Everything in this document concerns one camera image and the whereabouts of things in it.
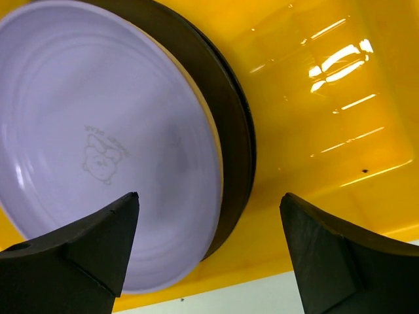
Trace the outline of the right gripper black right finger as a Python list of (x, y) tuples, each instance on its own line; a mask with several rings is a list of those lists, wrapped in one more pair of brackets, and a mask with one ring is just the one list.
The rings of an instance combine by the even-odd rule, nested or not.
[(285, 238), (305, 313), (417, 313), (418, 246), (287, 193)]

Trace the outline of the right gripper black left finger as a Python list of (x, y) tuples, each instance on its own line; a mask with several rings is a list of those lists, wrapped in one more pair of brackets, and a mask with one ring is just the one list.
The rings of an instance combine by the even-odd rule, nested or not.
[(1, 251), (2, 313), (111, 313), (122, 294), (139, 196)]

